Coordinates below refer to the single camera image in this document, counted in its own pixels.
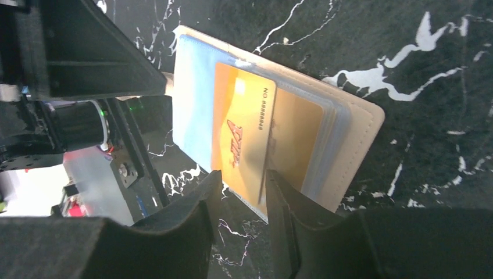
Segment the gold credit card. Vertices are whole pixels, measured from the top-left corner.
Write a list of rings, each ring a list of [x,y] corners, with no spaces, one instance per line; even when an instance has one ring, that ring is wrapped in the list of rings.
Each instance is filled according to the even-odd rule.
[[[320,105],[277,90],[266,168],[277,171],[297,191],[302,189],[323,117]]]

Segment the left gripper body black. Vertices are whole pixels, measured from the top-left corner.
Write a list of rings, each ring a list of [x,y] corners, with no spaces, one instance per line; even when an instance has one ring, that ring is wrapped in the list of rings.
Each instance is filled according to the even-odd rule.
[[[1,171],[51,167],[66,152],[102,145],[112,134],[99,102],[1,102]]]

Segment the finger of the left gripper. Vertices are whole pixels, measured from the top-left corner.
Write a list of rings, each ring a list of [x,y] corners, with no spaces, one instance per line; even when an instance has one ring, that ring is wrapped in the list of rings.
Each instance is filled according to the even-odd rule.
[[[166,77],[93,1],[29,1],[23,69],[32,98],[83,101],[164,93]]]

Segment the gold card with stripe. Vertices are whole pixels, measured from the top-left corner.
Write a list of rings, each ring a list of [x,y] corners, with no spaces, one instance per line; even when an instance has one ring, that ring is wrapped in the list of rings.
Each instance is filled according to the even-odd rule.
[[[215,65],[211,168],[252,206],[260,203],[276,89],[268,78]]]

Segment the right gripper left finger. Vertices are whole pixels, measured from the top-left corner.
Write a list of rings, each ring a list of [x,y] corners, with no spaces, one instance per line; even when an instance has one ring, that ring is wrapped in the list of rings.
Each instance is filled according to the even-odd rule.
[[[1,218],[2,278],[206,278],[222,173],[132,227],[103,217]]]

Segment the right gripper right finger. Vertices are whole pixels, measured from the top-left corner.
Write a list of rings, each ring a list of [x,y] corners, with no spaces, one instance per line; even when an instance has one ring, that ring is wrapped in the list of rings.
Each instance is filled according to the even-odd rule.
[[[277,278],[491,278],[492,211],[363,209],[341,217],[266,173]]]

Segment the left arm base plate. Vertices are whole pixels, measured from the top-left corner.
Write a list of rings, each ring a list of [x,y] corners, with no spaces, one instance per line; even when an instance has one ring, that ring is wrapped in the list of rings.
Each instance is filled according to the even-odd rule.
[[[144,144],[131,107],[116,99],[105,99],[110,135],[110,166],[130,211],[130,225],[169,204],[158,172]]]

